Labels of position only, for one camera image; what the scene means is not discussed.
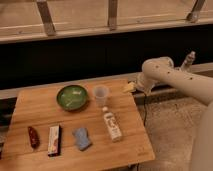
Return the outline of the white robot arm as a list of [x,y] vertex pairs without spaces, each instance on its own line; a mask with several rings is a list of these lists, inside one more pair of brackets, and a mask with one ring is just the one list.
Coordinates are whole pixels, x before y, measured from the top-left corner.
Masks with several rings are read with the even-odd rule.
[[141,68],[136,81],[124,86],[124,92],[149,95],[156,84],[164,83],[206,107],[193,140],[189,171],[213,171],[213,78],[183,67],[175,69],[170,57],[148,59]]

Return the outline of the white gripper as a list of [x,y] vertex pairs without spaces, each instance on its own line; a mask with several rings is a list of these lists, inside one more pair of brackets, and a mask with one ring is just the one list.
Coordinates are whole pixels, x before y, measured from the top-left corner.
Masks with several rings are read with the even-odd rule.
[[144,73],[139,73],[136,79],[136,85],[134,82],[129,82],[123,88],[124,93],[135,92],[136,89],[144,93],[150,93],[155,86],[156,81],[149,79]]

